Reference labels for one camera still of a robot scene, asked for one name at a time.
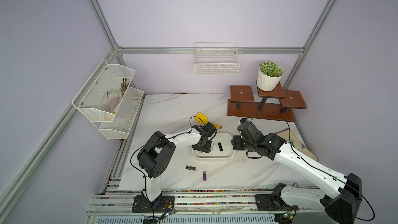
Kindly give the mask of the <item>black capped usb drive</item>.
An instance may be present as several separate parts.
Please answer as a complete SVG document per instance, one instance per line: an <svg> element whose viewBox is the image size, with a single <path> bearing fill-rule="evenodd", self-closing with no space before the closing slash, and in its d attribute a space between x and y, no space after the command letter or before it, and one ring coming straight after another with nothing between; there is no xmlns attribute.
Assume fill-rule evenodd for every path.
<svg viewBox="0 0 398 224"><path fill-rule="evenodd" d="M220 152L223 152L223 147L222 147L222 144L220 142L218 143L218 147L219 147Z"/></svg>

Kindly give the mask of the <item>black swivel usb drive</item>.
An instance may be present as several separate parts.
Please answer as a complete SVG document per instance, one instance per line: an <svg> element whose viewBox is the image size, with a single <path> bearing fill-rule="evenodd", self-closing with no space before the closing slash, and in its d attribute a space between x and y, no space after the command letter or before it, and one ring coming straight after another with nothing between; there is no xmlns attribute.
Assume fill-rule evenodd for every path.
<svg viewBox="0 0 398 224"><path fill-rule="evenodd" d="M190 171L196 171L197 168L192 166L186 166L186 169Z"/></svg>

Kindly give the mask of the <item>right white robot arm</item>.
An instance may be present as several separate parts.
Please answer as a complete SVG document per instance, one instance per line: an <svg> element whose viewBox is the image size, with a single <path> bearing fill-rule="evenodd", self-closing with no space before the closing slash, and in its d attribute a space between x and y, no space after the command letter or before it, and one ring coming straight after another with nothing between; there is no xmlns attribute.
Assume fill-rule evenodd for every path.
<svg viewBox="0 0 398 224"><path fill-rule="evenodd" d="M294 189L278 184L274 193L285 204L303 206L325 212L339 224L353 224L364 196L362 180L357 175L331 170L293 147L282 137L263 135L254 123L240 120L238 135L231 141L234 150L256 153L256 158L269 158L296 171L319 189Z"/></svg>

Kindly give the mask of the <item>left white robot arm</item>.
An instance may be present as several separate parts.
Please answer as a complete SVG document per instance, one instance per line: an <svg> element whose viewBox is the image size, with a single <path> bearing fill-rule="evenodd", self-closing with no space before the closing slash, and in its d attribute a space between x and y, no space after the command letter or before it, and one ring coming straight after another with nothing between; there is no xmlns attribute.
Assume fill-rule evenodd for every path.
<svg viewBox="0 0 398 224"><path fill-rule="evenodd" d="M216 134L217 128L212 123L193 125L176 134L156 131L137 155L145 179L143 197L150 203L158 200L161 195L161 175L177 149L190 146L193 150L209 153Z"/></svg>

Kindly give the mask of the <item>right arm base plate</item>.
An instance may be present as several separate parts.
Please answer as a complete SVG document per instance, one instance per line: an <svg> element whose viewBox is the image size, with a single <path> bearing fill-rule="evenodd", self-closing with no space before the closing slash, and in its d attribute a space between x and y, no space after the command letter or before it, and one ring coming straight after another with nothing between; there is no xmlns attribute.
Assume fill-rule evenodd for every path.
<svg viewBox="0 0 398 224"><path fill-rule="evenodd" d="M280 196L276 195L255 195L255 202L258 211L297 211L296 205L287 205Z"/></svg>

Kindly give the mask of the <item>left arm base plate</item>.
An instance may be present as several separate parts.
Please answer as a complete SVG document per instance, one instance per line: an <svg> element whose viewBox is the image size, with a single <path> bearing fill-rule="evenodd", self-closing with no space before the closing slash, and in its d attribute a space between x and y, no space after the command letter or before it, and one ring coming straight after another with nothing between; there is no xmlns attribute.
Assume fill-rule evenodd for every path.
<svg viewBox="0 0 398 224"><path fill-rule="evenodd" d="M144 195L136 196L132 205L133 213L165 213L174 208L175 196L160 195L150 202Z"/></svg>

